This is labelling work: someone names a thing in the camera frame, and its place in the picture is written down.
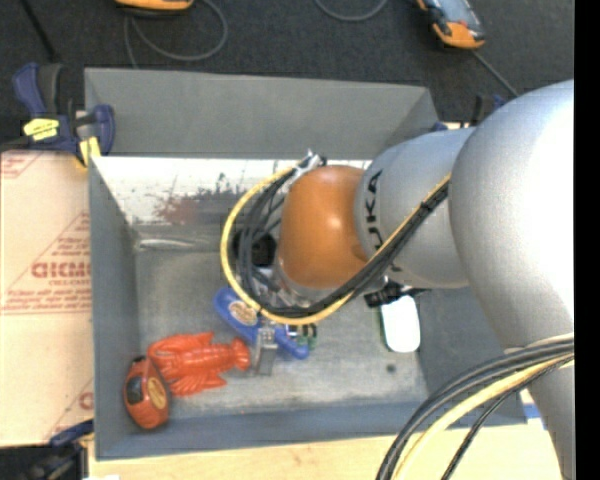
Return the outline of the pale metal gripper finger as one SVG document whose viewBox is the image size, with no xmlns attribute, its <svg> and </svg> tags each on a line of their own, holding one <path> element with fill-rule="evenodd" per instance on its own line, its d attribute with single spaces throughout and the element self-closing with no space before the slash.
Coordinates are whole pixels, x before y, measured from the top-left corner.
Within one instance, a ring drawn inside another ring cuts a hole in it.
<svg viewBox="0 0 600 480">
<path fill-rule="evenodd" d="M 274 348 L 261 347 L 254 352 L 253 371 L 255 375 L 270 376 L 274 366 Z"/>
<path fill-rule="evenodd" d="M 263 327 L 259 330 L 260 362 L 273 362 L 277 356 L 278 344 L 275 339 L 275 329 Z"/>
</svg>

